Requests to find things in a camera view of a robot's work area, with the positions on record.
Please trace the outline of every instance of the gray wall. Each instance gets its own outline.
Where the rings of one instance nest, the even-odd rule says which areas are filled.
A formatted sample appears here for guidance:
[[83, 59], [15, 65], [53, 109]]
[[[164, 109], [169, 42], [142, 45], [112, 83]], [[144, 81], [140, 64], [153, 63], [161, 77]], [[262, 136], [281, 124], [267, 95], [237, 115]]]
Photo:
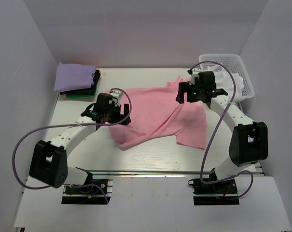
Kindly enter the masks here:
[[[48, 123], [56, 61], [22, 0], [0, 0], [0, 232], [11, 231], [22, 188], [12, 172], [18, 139]], [[25, 179], [35, 134], [18, 152], [17, 170]]]
[[188, 67], [239, 54], [267, 0], [25, 0], [57, 61]]
[[292, 0], [269, 0], [240, 53], [256, 96], [244, 110], [268, 125], [273, 175], [292, 225]]

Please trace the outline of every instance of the plastic basket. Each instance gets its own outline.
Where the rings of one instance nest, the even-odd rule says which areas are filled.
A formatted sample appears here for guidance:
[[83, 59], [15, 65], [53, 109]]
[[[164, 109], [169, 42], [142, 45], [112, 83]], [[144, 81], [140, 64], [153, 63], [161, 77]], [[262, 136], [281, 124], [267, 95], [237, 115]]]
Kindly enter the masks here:
[[[203, 54], [199, 56], [200, 62], [206, 60], [218, 62], [227, 67], [231, 73], [238, 73], [243, 77], [244, 89], [242, 91], [242, 95], [246, 96], [246, 98], [251, 98], [254, 96], [255, 92], [253, 85], [240, 56], [236, 54]], [[204, 71], [207, 70], [208, 66], [213, 65], [215, 64], [203, 63], [200, 65], [200, 69], [201, 71]]]

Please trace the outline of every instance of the pink fabric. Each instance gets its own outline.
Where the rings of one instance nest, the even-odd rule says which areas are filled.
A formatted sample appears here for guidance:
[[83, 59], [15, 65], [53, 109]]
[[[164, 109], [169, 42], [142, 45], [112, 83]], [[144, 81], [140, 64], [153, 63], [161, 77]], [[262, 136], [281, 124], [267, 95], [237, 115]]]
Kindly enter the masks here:
[[[118, 146], [127, 149], [147, 140], [175, 135], [181, 145], [205, 148], [206, 114], [201, 105], [176, 102], [178, 83], [166, 87], [125, 89], [132, 100], [131, 123], [109, 127]], [[128, 103], [125, 96], [121, 104]]]

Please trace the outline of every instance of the crumpled pink cloth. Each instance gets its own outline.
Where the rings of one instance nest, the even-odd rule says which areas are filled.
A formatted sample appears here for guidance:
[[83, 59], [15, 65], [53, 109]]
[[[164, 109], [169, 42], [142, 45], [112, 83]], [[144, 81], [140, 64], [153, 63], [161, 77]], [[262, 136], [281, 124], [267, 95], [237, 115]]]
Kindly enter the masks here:
[[[177, 143], [195, 148], [206, 145], [206, 114], [202, 105], [175, 99], [178, 93], [178, 77], [166, 87], [125, 89], [132, 101], [129, 125], [109, 127], [111, 136], [118, 146], [127, 149], [147, 140], [175, 135]], [[121, 98], [121, 105], [128, 103]]]

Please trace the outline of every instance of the purple cable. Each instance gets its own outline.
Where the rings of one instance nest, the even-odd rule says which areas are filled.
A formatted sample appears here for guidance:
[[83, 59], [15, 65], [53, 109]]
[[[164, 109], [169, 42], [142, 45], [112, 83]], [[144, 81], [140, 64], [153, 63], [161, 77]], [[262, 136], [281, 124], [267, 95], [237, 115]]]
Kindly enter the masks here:
[[244, 196], [251, 189], [251, 187], [252, 187], [252, 184], [253, 184], [253, 174], [250, 171], [243, 170], [243, 171], [239, 172], [237, 175], [230, 176], [230, 177], [227, 177], [227, 178], [223, 178], [221, 180], [205, 181], [203, 179], [203, 173], [204, 173], [206, 158], [207, 158], [208, 152], [210, 150], [210, 146], [211, 146], [211, 144], [213, 142], [213, 139], [214, 139], [215, 134], [217, 133], [217, 131], [219, 129], [219, 126], [220, 126], [221, 122], [223, 121], [223, 118], [224, 118], [226, 112], [228, 111], [229, 107], [231, 106], [231, 102], [234, 100], [235, 95], [236, 95], [236, 83], [235, 83], [235, 80], [233, 78], [232, 73], [224, 65], [222, 65], [222, 64], [220, 64], [218, 62], [215, 62], [215, 61], [206, 60], [206, 61], [202, 61], [202, 62], [199, 62], [199, 63], [195, 64], [190, 70], [192, 71], [193, 68], [195, 68], [196, 66], [198, 66], [200, 64], [203, 64], [203, 63], [213, 63], [213, 64], [217, 64], [217, 65], [221, 66], [222, 68], [224, 68], [228, 72], [228, 74], [230, 75], [230, 77], [232, 79], [233, 86], [234, 86], [234, 92], [233, 92], [233, 95], [232, 95], [232, 97], [230, 99], [230, 102], [227, 104], [226, 108], [223, 110], [223, 113], [222, 113], [222, 115], [221, 115], [221, 117], [220, 117], [220, 119], [219, 119], [219, 121], [218, 121], [218, 123], [217, 123], [217, 125], [216, 125], [216, 127], [215, 127], [215, 129], [213, 131], [213, 133], [212, 133], [212, 136], [211, 136], [211, 138], [209, 140], [209, 143], [208, 143], [208, 145], [206, 147], [205, 154], [204, 154], [203, 161], [202, 161], [202, 165], [201, 165], [201, 168], [200, 168], [200, 181], [203, 184], [210, 185], [210, 184], [216, 184], [216, 183], [220, 183], [220, 182], [223, 182], [223, 181], [226, 181], [226, 180], [234, 179], [235, 177], [237, 177], [237, 176], [239, 176], [241, 174], [244, 174], [244, 173], [249, 173], [251, 175], [251, 183], [250, 183], [248, 189], [244, 193], [242, 193], [240, 196], [237, 197], [237, 198], [240, 198], [240, 197]]
[[[130, 116], [130, 114], [131, 114], [131, 112], [132, 112], [132, 101], [131, 101], [129, 95], [128, 95], [124, 90], [122, 90], [122, 89], [120, 89], [120, 88], [112, 88], [111, 90], [119, 90], [119, 91], [123, 92], [123, 93], [126, 95], [126, 97], [127, 97], [127, 99], [128, 99], [128, 103], [129, 103], [129, 105], [130, 105], [130, 109], [129, 109], [129, 112], [128, 112], [127, 116], [124, 117], [124, 118], [123, 118], [122, 120], [120, 120], [119, 122], [115, 122], [115, 123], [111, 123], [111, 124], [104, 124], [104, 123], [80, 123], [80, 124], [77, 124], [77, 123], [73, 123], [73, 124], [63, 124], [63, 125], [52, 125], [52, 126], [46, 126], [46, 127], [39, 127], [39, 128], [36, 128], [36, 129], [34, 129], [34, 130], [29, 131], [27, 134], [25, 134], [24, 136], [21, 137], [21, 139], [17, 142], [17, 144], [16, 144], [16, 146], [15, 146], [15, 148], [14, 148], [14, 150], [13, 150], [13, 155], [12, 155], [12, 167], [13, 167], [13, 173], [14, 173], [14, 176], [15, 176], [16, 180], [18, 181], [18, 183], [19, 183], [22, 187], [24, 187], [24, 188], [26, 188], [26, 189], [33, 189], [33, 190], [35, 190], [35, 189], [46, 189], [46, 188], [51, 187], [51, 186], [42, 186], [42, 187], [31, 187], [31, 186], [28, 186], [28, 185], [26, 185], [25, 183], [22, 182], [22, 180], [19, 178], [19, 176], [18, 176], [18, 174], [17, 174], [17, 171], [16, 171], [16, 164], [15, 164], [15, 157], [16, 157], [17, 149], [18, 149], [19, 145], [21, 144], [21, 142], [22, 142], [25, 138], [27, 138], [29, 135], [31, 135], [32, 133], [37, 132], [37, 131], [41, 131], [41, 130], [45, 130], [45, 129], [50, 129], [50, 128], [59, 128], [59, 127], [77, 127], [77, 126], [79, 126], [79, 125], [81, 125], [81, 126], [106, 126], [106, 127], [110, 127], [110, 126], [114, 126], [114, 125], [120, 124], [120, 123], [122, 123], [122, 122], [124, 122], [125, 120], [128, 119], [128, 117]], [[106, 195], [105, 195], [104, 191], [103, 191], [100, 187], [98, 187], [98, 186], [96, 186], [96, 185], [94, 185], [94, 184], [91, 184], [91, 185], [84, 185], [84, 186], [74, 186], [74, 188], [83, 188], [83, 187], [87, 187], [87, 186], [95, 186], [95, 187], [97, 187], [97, 188], [102, 192], [102, 194], [104, 195], [104, 197], [105, 197], [105, 199], [106, 199], [106, 201], [107, 201], [107, 198], [106, 198]]]

